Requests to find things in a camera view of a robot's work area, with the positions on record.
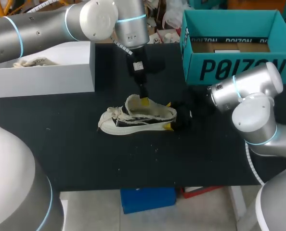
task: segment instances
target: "shoe sole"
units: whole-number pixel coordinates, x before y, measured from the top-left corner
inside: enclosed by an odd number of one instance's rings
[[[129,135],[139,131],[164,131],[166,130],[163,128],[164,125],[169,124],[170,122],[161,122],[156,124],[149,124],[149,125],[140,125],[140,126],[133,126],[133,127],[113,127],[108,126],[105,123],[102,124],[100,129],[110,135],[115,136],[124,136]]]

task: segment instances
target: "white cable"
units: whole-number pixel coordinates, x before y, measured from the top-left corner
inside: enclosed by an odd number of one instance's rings
[[[125,47],[123,44],[117,42],[115,39],[113,39],[112,37],[110,37],[110,39],[113,41],[113,43],[115,45],[117,45],[119,48],[121,48],[123,51],[125,51],[126,53],[128,53],[129,55],[133,55],[133,52],[131,50],[129,50],[127,47]]]
[[[264,185],[265,183],[262,181],[262,179],[259,177],[258,173],[256,172],[254,166],[253,166],[253,163],[252,163],[252,160],[251,160],[251,157],[250,157],[250,152],[249,152],[249,147],[248,147],[248,144],[247,142],[245,142],[245,148],[246,148],[246,154],[247,154],[247,159],[248,159],[248,162],[249,162],[249,165],[250,165],[250,168],[255,176],[255,178],[258,180],[258,182],[261,184],[261,185]]]
[[[39,11],[40,9],[44,8],[45,6],[48,6],[54,2],[57,2],[58,0],[47,0],[44,3],[34,7],[33,9],[29,10],[27,13],[34,13],[36,11]]]

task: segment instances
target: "shoe lace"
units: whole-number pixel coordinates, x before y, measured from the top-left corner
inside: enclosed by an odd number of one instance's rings
[[[122,107],[108,107],[106,111],[110,112],[111,116],[101,118],[98,123],[99,128],[105,121],[108,121],[109,119],[127,120],[132,118],[130,115],[127,115],[123,112]]]

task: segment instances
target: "black table surface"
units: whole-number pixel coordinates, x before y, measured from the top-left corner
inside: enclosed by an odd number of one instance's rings
[[[150,98],[179,100],[186,88],[179,45],[146,48],[166,62],[164,71],[148,77]],[[121,106],[138,87],[113,44],[96,45],[95,67],[93,93],[0,98],[0,126],[29,146],[57,190],[258,184],[228,115],[216,113],[181,132],[97,132],[107,107]],[[275,116],[286,124],[286,86],[276,97]],[[251,157],[263,181],[286,169],[285,158]]]

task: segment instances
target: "white sneaker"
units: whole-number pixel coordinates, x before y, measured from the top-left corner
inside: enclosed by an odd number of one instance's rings
[[[17,63],[13,64],[13,67],[20,68],[20,67],[28,67],[28,66],[54,66],[58,65],[55,62],[52,62],[51,60],[45,58],[45,57],[39,57],[37,59],[31,60],[31,61],[25,61],[25,60],[19,60]]]
[[[128,135],[138,131],[162,131],[176,119],[174,108],[152,100],[143,106],[139,95],[131,95],[122,107],[109,107],[100,117],[98,127],[111,135]]]

